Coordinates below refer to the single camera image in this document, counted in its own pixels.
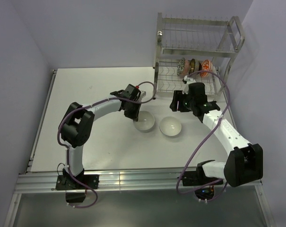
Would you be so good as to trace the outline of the black white floral bowl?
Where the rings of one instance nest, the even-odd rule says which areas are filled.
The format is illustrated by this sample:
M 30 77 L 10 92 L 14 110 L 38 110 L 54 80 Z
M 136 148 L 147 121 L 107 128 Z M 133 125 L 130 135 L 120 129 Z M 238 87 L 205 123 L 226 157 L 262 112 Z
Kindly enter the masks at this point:
M 185 58 L 181 58 L 177 64 L 177 75 L 178 76 L 186 76 L 190 70 L 189 61 Z

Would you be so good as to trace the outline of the brown glazed bowl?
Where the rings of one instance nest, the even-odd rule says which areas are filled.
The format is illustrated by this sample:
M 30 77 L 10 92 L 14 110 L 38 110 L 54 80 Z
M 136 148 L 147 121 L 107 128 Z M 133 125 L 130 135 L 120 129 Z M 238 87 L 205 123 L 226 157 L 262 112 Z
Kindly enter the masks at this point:
M 201 63 L 199 60 L 196 60 L 196 59 L 192 59 L 190 61 L 190 70 L 189 70 L 189 73 L 194 73 L 196 71 L 199 71 L 201 70 Z

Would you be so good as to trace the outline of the orange patterned bowl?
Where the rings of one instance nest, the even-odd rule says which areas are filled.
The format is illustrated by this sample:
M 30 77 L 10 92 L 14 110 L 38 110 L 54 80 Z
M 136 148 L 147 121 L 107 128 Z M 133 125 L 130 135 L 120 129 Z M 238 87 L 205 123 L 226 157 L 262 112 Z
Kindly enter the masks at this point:
M 202 63 L 201 63 L 201 71 L 199 73 L 200 77 L 201 78 L 206 78 L 208 75 L 210 75 L 209 72 L 212 72 L 213 71 L 213 63 L 210 61 L 210 60 L 204 60 Z

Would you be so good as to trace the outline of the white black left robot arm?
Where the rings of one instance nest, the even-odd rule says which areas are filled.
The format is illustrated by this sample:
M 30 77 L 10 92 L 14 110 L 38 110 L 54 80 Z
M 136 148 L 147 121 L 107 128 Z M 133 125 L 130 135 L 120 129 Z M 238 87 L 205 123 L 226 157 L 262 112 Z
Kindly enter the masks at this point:
M 124 116 L 137 121 L 141 101 L 146 96 L 139 86 L 131 84 L 123 90 L 113 91 L 110 95 L 94 104 L 83 106 L 77 102 L 69 105 L 59 124 L 57 141 L 67 149 L 65 172 L 67 184 L 78 189 L 83 185 L 83 147 L 88 141 L 93 123 L 108 114 L 123 111 Z

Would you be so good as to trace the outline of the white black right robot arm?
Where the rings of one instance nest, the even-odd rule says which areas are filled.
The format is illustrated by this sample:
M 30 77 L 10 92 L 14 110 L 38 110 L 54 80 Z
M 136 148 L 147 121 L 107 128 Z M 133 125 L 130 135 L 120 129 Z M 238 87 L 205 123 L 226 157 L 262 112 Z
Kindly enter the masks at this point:
M 262 147 L 242 137 L 224 117 L 216 101 L 208 101 L 203 83 L 190 83 L 186 88 L 186 91 L 174 91 L 170 109 L 173 112 L 192 112 L 222 144 L 227 160 L 199 163 L 194 171 L 181 175 L 182 184 L 198 186 L 226 181 L 231 187 L 237 187 L 260 180 L 263 177 Z

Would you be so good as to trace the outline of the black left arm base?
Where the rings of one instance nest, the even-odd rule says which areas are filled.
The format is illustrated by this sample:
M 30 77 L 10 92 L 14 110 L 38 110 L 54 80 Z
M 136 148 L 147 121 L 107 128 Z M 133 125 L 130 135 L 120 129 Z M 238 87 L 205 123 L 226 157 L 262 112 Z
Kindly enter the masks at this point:
M 97 189 L 99 175 L 79 175 L 76 179 L 82 184 L 89 186 L 91 189 Z M 59 175 L 55 186 L 56 191 L 65 192 L 65 199 L 68 203 L 80 204 L 86 197 L 88 189 L 76 182 L 69 174 Z

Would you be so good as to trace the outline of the stainless steel dish rack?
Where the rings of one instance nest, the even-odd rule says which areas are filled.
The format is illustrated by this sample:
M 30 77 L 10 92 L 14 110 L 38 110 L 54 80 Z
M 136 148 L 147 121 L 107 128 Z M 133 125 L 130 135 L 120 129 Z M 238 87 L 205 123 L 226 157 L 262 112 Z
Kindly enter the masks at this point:
M 153 68 L 157 95 L 172 96 L 182 90 L 184 76 L 177 75 L 181 58 L 210 60 L 218 75 L 227 81 L 231 67 L 245 41 L 238 16 L 231 18 L 168 17 L 158 13 Z

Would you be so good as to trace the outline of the aluminium mounting rail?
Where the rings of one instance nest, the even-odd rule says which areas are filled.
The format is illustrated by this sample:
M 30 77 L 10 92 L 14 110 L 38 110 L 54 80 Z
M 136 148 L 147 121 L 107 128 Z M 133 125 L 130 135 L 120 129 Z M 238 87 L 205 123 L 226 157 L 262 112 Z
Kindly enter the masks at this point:
M 85 175 L 98 175 L 97 192 L 175 189 L 181 168 L 138 170 L 87 171 Z M 55 189 L 57 172 L 19 175 L 14 193 L 51 193 Z

